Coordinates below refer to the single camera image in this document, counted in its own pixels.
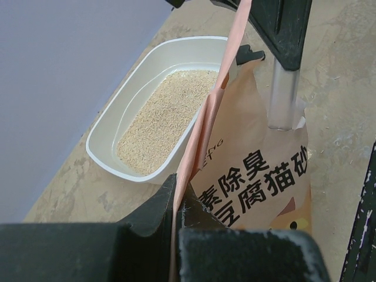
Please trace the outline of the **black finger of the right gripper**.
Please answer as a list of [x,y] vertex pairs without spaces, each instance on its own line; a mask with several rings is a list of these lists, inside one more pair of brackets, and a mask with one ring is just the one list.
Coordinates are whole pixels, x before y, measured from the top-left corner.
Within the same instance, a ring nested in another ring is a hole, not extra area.
[[254,0],[249,22],[286,71],[301,67],[311,0]]

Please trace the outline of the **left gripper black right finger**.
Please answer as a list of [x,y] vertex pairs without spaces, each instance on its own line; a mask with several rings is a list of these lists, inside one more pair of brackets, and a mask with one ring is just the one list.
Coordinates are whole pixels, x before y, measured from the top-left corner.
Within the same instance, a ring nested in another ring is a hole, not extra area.
[[178,281],[329,281],[316,242],[303,231],[233,230],[186,189],[177,213]]

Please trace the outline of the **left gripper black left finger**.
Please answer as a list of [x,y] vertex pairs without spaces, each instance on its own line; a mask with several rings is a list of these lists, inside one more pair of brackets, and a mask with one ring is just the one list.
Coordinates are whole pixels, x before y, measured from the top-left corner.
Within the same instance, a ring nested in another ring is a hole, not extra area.
[[176,175],[114,223],[1,225],[2,281],[167,281]]

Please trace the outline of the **clear plastic litter scoop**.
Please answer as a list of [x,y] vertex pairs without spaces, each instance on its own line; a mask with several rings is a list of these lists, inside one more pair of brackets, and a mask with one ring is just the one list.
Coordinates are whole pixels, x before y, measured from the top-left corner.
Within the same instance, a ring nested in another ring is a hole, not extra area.
[[273,77],[268,108],[268,126],[270,129],[288,131],[292,129],[297,99],[300,70],[285,70],[274,59]]

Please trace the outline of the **orange cat litter bag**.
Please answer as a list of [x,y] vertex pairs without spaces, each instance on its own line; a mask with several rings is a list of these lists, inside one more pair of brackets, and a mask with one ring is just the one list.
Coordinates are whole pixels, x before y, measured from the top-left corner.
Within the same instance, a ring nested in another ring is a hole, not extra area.
[[270,95],[259,94],[259,58],[231,75],[253,1],[216,1],[235,11],[214,88],[202,104],[177,171],[173,212],[192,186],[200,201],[233,229],[291,229],[311,233],[308,134],[296,99],[291,130],[270,129]]

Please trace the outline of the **white litter box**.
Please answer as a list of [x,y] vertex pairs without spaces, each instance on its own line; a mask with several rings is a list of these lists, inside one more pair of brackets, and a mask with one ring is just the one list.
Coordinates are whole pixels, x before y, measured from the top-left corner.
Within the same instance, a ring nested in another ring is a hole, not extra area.
[[90,158],[122,179],[163,183],[177,170],[226,43],[222,36],[192,36],[153,48],[90,131]]

